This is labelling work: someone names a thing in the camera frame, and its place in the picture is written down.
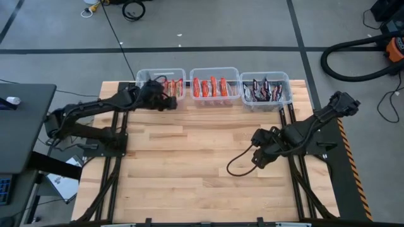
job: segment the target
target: clear plastic bin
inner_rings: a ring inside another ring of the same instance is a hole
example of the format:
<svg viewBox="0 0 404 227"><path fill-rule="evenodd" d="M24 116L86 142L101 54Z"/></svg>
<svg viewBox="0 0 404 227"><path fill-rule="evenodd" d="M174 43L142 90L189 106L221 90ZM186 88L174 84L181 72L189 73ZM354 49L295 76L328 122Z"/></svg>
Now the clear plastic bin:
<svg viewBox="0 0 404 227"><path fill-rule="evenodd" d="M143 84L149 79L155 79L159 76L166 76L168 81L172 79L177 82L182 79L182 95L177 96L177 109L184 107L185 94L186 94L186 75L183 69L142 69L136 75L136 84L141 88Z"/></svg>
<svg viewBox="0 0 404 227"><path fill-rule="evenodd" d="M210 81L210 77L214 76L217 80L218 86L220 86L220 80L224 78L229 84L229 95L228 96L218 96L216 97L195 97L194 96L194 78L198 78L200 83L202 81ZM214 68L201 68L193 69L189 73L191 80L191 97L196 102L197 105L203 106L226 106L233 105L233 103L240 98L240 76L239 71L234 67L214 67Z"/></svg>
<svg viewBox="0 0 404 227"><path fill-rule="evenodd" d="M248 102L244 95L243 83L245 83L249 88L253 87L253 79L255 79L260 86L262 86L262 81L267 79L270 83L270 93L271 100L273 98L273 88L274 85L280 84L282 86L282 95L279 101L268 101L268 102ZM264 73L242 73L240 75L240 92L242 97L242 102L244 107L253 112L271 112L278 111L284 105L292 102L292 91L290 90L289 77L284 72L264 72Z"/></svg>

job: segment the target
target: white paper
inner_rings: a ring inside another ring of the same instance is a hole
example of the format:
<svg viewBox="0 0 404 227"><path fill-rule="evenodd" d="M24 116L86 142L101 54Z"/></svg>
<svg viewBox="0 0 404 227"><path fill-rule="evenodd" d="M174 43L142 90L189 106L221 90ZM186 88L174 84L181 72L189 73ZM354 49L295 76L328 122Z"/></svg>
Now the white paper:
<svg viewBox="0 0 404 227"><path fill-rule="evenodd" d="M81 167L81 164L74 158L70 158L66 163ZM62 177L53 173L48 174L47 178L50 180L55 189L60 193L63 199L69 200L77 194L78 180L68 177Z"/></svg>

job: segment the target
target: orange and black caution tape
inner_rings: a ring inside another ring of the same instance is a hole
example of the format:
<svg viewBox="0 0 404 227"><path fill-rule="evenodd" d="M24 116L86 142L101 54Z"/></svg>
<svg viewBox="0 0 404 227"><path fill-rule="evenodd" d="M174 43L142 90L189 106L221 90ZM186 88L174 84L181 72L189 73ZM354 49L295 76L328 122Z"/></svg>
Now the orange and black caution tape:
<svg viewBox="0 0 404 227"><path fill-rule="evenodd" d="M339 126L340 131L341 131L341 136L342 136L343 143L345 145L345 149L347 150L347 155L348 155L348 158L349 158L349 162L351 163L351 169L352 169L353 177L355 177L356 186L358 187L358 192L360 194L360 199L362 200L362 203L363 203L365 211L366 211L366 216L367 216L367 218L369 218L369 220L373 221L371 210L369 209L369 205L367 204L367 200L366 200L366 196L365 196L363 186L362 186L362 184L361 184L361 182L359 180L358 170L356 169L356 164L355 164L354 158L352 156L352 152L351 152L351 148L349 146L348 138L347 138L347 135L345 134L345 131L343 130L342 121L341 121L341 119L338 119L337 121L338 121L338 126Z"/></svg>

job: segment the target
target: wooden tabletop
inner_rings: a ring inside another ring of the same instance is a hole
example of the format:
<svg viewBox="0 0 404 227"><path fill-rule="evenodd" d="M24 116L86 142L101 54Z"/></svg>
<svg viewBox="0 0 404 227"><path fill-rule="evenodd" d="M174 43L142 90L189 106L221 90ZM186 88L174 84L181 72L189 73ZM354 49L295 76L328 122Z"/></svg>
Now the wooden tabletop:
<svg viewBox="0 0 404 227"><path fill-rule="evenodd" d="M116 93L118 83L103 82L100 98ZM312 114L305 81L290 84L296 118L304 120ZM286 158L279 157L245 177L226 172L227 163L251 144L256 129L281 127L279 113L246 112L241 100L232 107L199 108L189 91L184 102L183 110L130 112L128 153L122 159L114 222L144 223L146 218L154 223L253 222L257 217L297 221ZM96 116L93 126L110 126L112 114ZM243 173L252 168L253 152L235 161L230 170ZM326 164L309 156L306 164L313 191L337 216ZM98 194L103 166L104 158L95 158L83 170L72 219L79 218ZM103 218L109 194L105 198ZM308 217L303 193L302 199Z"/></svg>

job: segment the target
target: gray floor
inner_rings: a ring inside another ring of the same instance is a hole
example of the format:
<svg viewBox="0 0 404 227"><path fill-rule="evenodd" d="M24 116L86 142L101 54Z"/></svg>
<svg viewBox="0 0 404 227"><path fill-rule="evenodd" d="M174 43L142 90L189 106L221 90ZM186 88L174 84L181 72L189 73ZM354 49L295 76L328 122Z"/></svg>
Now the gray floor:
<svg viewBox="0 0 404 227"><path fill-rule="evenodd" d="M2 28L18 0L0 0ZM306 47L329 45L377 35L362 24L362 12L374 0L292 0ZM130 23L117 6L107 7L124 47L296 47L287 0L154 0L146 2L145 17ZM80 17L82 0L26 0L0 49L117 48L102 9L92 18ZM377 25L369 15L369 23ZM375 221L404 223L401 196L404 178L404 122L390 124L376 112L383 94L392 90L397 77L385 76L365 83L344 83L325 75L319 66L320 52L308 52L321 104L336 90L349 92L362 102L355 117L344 119L353 156ZM234 66L247 71L285 71L291 79L306 79L299 52L169 52L127 54L136 71L145 68ZM340 73L357 75L387 66L380 52L339 52L330 57ZM22 83L55 83L61 90L96 95L102 81L129 80L121 54L28 54L0 55L0 78ZM91 98L58 93L51 109ZM400 115L404 101L394 97ZM389 117L387 105L382 111ZM45 152L38 143L36 150ZM69 221L73 203L40 206L37 226Z"/></svg>

